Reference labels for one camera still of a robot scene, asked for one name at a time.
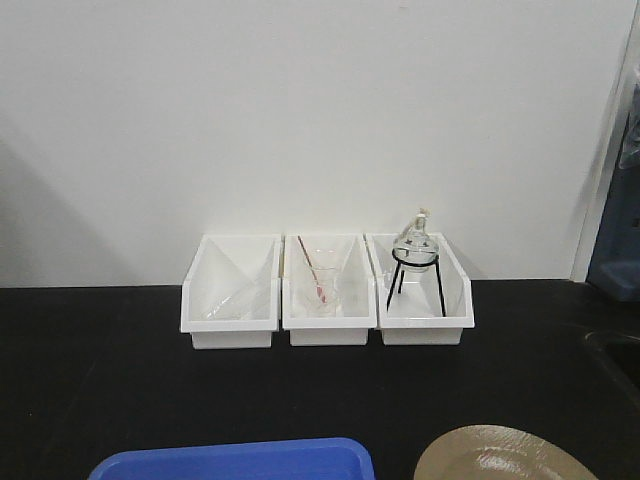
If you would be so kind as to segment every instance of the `white wall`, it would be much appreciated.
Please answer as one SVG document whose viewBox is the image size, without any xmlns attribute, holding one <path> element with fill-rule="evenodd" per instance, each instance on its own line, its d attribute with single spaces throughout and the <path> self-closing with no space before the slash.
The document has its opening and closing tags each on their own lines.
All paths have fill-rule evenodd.
<svg viewBox="0 0 640 480">
<path fill-rule="evenodd" d="M 634 0 L 4 1 L 0 284 L 177 284 L 203 232 L 396 231 L 567 278 Z"/>
</svg>

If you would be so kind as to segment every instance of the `glass flask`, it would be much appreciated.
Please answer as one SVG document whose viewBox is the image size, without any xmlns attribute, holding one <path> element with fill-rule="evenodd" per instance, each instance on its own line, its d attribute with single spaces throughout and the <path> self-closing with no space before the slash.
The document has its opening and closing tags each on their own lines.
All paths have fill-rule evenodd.
<svg viewBox="0 0 640 480">
<path fill-rule="evenodd" d="M 393 242 L 393 253 L 396 259 L 403 264 L 402 268 L 407 272 L 422 273 L 429 268 L 425 265 L 433 262 L 438 256 L 438 244 L 425 231 L 428 211 L 421 209 L 420 213 L 407 225 Z"/>
</svg>

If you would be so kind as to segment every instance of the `blue tray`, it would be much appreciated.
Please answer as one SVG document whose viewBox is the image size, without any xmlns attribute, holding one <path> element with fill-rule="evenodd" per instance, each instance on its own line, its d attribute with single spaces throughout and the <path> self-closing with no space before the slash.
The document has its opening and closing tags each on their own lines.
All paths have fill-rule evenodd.
<svg viewBox="0 0 640 480">
<path fill-rule="evenodd" d="M 140 450 L 113 455 L 89 480 L 375 480 L 348 438 Z"/>
</svg>

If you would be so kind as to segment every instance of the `sink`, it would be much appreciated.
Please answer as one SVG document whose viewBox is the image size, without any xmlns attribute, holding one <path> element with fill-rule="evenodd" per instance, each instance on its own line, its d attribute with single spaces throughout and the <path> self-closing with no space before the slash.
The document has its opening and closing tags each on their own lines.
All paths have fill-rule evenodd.
<svg viewBox="0 0 640 480">
<path fill-rule="evenodd" d="M 640 337 L 617 332 L 592 332 L 585 343 L 611 379 L 640 409 Z"/>
<path fill-rule="evenodd" d="M 606 345 L 604 351 L 640 390 L 640 340 L 627 337 L 626 341 Z"/>
</svg>

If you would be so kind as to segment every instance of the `storage bin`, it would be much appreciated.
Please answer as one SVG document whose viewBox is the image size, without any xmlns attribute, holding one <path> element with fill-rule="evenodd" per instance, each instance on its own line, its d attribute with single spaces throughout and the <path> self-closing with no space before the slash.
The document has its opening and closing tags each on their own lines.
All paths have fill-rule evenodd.
<svg viewBox="0 0 640 480">
<path fill-rule="evenodd" d="M 365 345 L 377 320 L 375 281 L 362 235 L 300 238 L 304 249 L 297 235 L 287 236 L 284 246 L 282 328 L 289 330 L 291 345 Z M 336 270 L 335 291 L 316 285 L 307 255 L 312 266 Z M 317 274 L 321 284 L 323 273 Z M 325 296 L 328 309 L 317 302 Z"/>
<path fill-rule="evenodd" d="M 123 452 L 89 480 L 375 480 L 365 448 L 320 438 Z"/>
<path fill-rule="evenodd" d="M 441 312 L 435 266 L 424 273 L 406 272 L 402 293 L 397 293 L 396 284 L 396 293 L 387 310 L 387 297 L 397 265 L 391 256 L 397 234 L 365 235 L 376 278 L 378 328 L 385 345 L 456 345 L 460 343 L 463 329 L 474 326 L 471 282 L 444 235 L 429 235 L 439 246 L 446 317 Z"/>
<path fill-rule="evenodd" d="M 205 235 L 182 284 L 193 347 L 270 347 L 278 330 L 280 235 Z"/>
</svg>

